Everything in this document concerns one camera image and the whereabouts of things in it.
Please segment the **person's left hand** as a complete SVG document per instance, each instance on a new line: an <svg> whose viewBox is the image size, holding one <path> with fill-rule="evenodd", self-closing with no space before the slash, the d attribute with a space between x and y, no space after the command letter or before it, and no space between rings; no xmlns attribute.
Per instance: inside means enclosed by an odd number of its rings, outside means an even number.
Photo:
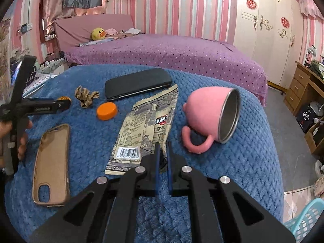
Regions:
<svg viewBox="0 0 324 243"><path fill-rule="evenodd" d="M1 140L5 137L12 129L11 122L1 122ZM21 139L20 146L18 147L18 158L21 161L25 157L26 147L28 143L28 134L24 131ZM5 168L5 161L3 156L1 155L1 168Z"/></svg>

